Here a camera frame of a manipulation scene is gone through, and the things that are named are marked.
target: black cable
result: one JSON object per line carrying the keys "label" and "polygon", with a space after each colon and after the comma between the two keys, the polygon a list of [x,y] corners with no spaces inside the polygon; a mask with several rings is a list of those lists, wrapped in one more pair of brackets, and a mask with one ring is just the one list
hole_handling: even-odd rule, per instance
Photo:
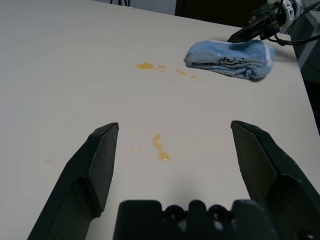
{"label": "black cable", "polygon": [[282,5],[284,4],[284,0],[281,0],[280,1],[280,6],[279,6],[279,8],[278,8],[278,12],[276,13],[276,16],[278,17],[280,14],[281,14],[281,12],[282,12]]}
{"label": "black cable", "polygon": [[[308,12],[310,12],[311,10],[315,9],[315,7],[317,7],[318,5],[320,4],[320,1],[317,1],[313,4],[311,4],[309,7],[307,7],[305,9],[305,11],[296,19],[294,20],[294,22],[292,23],[292,25],[289,27],[288,30],[290,30],[291,28],[293,28],[293,25],[296,24],[296,22],[305,14],[307,14]],[[312,42],[312,41],[315,41],[315,40],[318,40],[320,39],[320,34],[316,35],[316,36],[313,36],[313,37],[310,37],[310,38],[307,38],[307,39],[304,39],[304,40],[296,40],[296,41],[287,41],[287,40],[283,40],[283,39],[280,39],[277,34],[275,33],[274,34],[274,37],[276,40],[273,40],[271,38],[268,38],[269,41],[271,42],[274,42],[274,43],[278,43],[279,45],[281,46],[285,46],[285,45],[290,45],[290,46],[293,46],[293,45],[301,45],[301,44],[306,44],[306,43],[309,43],[309,42]]]}

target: liquid droplet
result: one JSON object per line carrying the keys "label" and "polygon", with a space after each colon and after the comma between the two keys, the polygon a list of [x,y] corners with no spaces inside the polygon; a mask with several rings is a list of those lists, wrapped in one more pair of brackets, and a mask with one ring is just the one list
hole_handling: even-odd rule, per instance
{"label": "liquid droplet", "polygon": [[184,71],[181,71],[180,69],[175,70],[178,74],[181,74],[182,76],[187,75]]}
{"label": "liquid droplet", "polygon": [[151,63],[148,62],[143,62],[141,64],[135,65],[137,69],[142,69],[142,70],[156,70],[155,66]]}
{"label": "liquid droplet", "polygon": [[164,152],[164,150],[163,150],[163,146],[160,144],[160,143],[158,143],[158,141],[160,141],[160,139],[161,139],[161,134],[160,133],[157,133],[155,136],[154,136],[154,138],[152,139],[152,144],[153,144],[153,146],[158,150],[158,158],[161,160],[161,161],[168,161],[168,160],[170,160],[171,159],[171,156],[168,154],[168,153],[166,153],[166,152]]}

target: blue cloth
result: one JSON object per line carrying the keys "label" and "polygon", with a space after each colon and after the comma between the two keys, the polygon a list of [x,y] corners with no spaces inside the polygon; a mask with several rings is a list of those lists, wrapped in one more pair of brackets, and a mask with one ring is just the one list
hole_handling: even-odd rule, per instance
{"label": "blue cloth", "polygon": [[262,79],[270,73],[275,49],[260,40],[231,43],[205,40],[186,54],[188,67],[210,70],[240,79]]}

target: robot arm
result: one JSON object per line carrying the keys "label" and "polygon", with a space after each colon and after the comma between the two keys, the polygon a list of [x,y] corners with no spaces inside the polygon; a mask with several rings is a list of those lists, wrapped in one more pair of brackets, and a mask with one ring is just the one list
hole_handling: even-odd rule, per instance
{"label": "robot arm", "polygon": [[301,0],[268,0],[252,13],[248,25],[233,34],[228,42],[246,42],[257,36],[265,40],[279,32],[285,33],[303,10]]}

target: blue towel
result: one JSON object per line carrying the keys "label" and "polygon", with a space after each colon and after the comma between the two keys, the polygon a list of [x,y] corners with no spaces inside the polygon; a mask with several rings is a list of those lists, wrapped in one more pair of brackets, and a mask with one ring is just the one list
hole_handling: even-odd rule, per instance
{"label": "blue towel", "polygon": [[262,79],[270,73],[275,49],[260,40],[231,43],[206,40],[186,54],[188,67],[210,70],[240,79]]}

